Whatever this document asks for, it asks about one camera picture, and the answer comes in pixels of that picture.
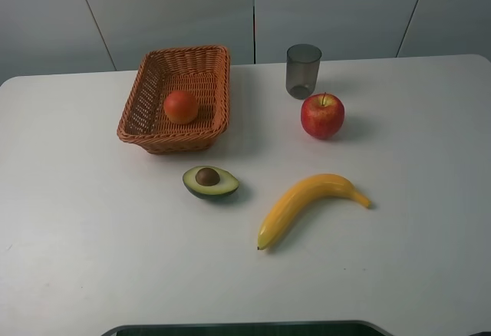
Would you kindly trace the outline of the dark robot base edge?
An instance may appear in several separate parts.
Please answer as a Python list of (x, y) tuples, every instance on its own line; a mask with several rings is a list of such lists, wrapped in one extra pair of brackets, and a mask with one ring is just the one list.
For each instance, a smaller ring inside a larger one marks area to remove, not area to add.
[(135, 324), (106, 335), (387, 335), (364, 321), (293, 321), (228, 324)]

